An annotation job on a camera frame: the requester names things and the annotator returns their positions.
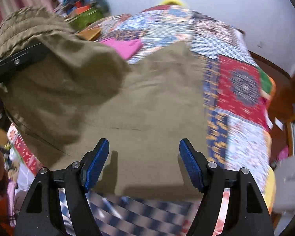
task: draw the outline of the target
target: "red quilt patch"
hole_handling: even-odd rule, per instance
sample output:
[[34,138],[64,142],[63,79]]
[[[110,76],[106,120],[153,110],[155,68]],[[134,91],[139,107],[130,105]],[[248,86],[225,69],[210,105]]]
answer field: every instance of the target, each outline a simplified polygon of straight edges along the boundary
[[219,56],[219,62],[216,106],[266,127],[258,69],[226,56]]

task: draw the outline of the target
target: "white paper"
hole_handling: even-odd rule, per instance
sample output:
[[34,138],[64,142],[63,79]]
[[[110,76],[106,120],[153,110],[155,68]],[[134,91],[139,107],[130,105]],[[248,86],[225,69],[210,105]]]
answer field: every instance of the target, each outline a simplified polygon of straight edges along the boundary
[[281,123],[276,117],[274,118],[274,123],[283,130],[283,123]]
[[265,121],[268,125],[268,127],[270,128],[270,130],[273,128],[273,123],[271,122],[271,120],[269,119],[269,115],[268,115],[268,111],[265,110]]

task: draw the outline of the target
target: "baseboard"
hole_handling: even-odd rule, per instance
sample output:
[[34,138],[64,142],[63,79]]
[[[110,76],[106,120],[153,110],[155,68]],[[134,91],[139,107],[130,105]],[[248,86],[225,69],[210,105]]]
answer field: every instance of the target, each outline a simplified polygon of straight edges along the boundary
[[288,79],[291,79],[291,76],[289,75],[288,72],[284,71],[282,68],[280,68],[279,66],[277,66],[276,64],[272,63],[271,61],[267,60],[266,58],[259,56],[258,54],[249,51],[252,58],[257,59],[265,64],[267,64],[268,66],[271,66],[272,68],[274,68],[275,70],[279,71],[281,74],[283,74],[285,77],[287,77]]

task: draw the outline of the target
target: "gray circular motif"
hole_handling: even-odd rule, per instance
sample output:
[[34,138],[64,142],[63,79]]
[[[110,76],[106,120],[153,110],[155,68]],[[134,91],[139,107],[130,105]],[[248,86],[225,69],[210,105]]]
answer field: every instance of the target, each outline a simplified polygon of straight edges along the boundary
[[260,97],[259,85],[254,77],[245,71],[235,70],[231,73],[231,90],[236,94],[237,99],[247,106],[253,106]]

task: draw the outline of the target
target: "patchwork quilt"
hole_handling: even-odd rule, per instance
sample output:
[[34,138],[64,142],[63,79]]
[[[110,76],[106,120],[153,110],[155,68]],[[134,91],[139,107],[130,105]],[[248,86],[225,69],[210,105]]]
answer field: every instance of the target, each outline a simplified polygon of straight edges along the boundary
[[[108,17],[90,27],[94,26],[102,28],[99,40],[109,37],[122,41],[142,40],[143,48],[128,60],[130,64],[177,41],[185,41],[195,56],[203,56],[206,60],[203,95],[208,113],[207,148],[210,160],[222,168],[236,171],[247,167],[262,194],[266,194],[271,138],[265,111],[273,97],[275,84],[253,60],[244,44],[243,35],[236,28],[175,5],[155,6],[135,16],[123,14]],[[15,128],[9,131],[9,139],[14,138],[14,142],[21,146],[22,149],[18,151],[25,162],[30,163],[32,172],[37,172],[39,167],[33,165],[39,163],[27,147],[20,144],[22,141],[18,138],[21,136],[14,131]],[[155,235],[183,235],[188,231],[200,202],[175,204],[155,201],[151,206],[144,200],[138,204],[140,201],[127,198],[127,201],[136,203],[136,207],[144,205],[144,208],[150,209],[148,216],[143,215],[142,218],[141,212],[146,212],[143,207],[140,212],[134,208],[134,214],[130,215],[127,206],[122,207],[122,198],[114,197],[114,201],[109,201],[107,196],[93,195],[90,199],[97,203],[93,203],[96,206],[94,216],[101,225],[100,229],[104,228],[101,231],[104,235],[113,236],[145,235],[147,232],[150,235],[152,231]],[[226,189],[214,235],[223,229],[228,199],[229,191]],[[105,202],[115,208],[105,209]],[[171,216],[171,221],[163,221],[167,218],[157,215],[157,209],[165,206],[176,208],[172,215],[164,214]],[[133,217],[129,218],[130,221],[121,222],[114,210],[127,210],[127,217]],[[184,210],[183,218],[178,210]],[[66,212],[63,215],[65,221],[69,220]]]

